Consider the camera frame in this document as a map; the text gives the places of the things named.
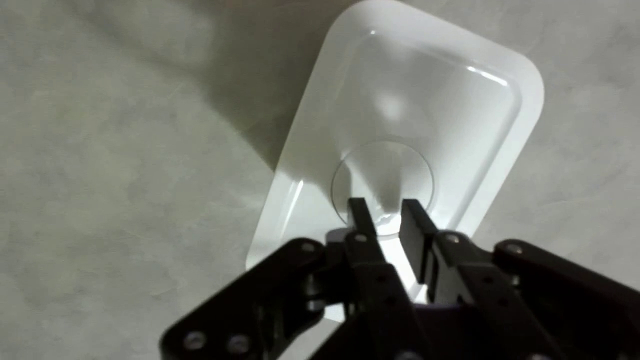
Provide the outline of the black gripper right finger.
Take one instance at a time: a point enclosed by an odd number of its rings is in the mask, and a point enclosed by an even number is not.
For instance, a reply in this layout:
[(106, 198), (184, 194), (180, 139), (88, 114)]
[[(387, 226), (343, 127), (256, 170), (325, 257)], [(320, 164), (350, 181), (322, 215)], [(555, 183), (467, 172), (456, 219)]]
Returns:
[(413, 198), (402, 202), (400, 241), (426, 286), (417, 315), (437, 360), (563, 360), (492, 255), (439, 229)]

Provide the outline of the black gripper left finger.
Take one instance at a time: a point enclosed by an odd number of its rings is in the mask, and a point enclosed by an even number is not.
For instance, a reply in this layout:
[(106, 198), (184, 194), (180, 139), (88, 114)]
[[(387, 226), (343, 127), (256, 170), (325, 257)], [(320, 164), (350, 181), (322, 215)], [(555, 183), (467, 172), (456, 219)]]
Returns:
[(352, 231), (346, 257), (354, 273), (352, 315), (361, 324), (373, 360), (427, 360), (413, 308), (378, 243), (363, 198), (348, 199)]

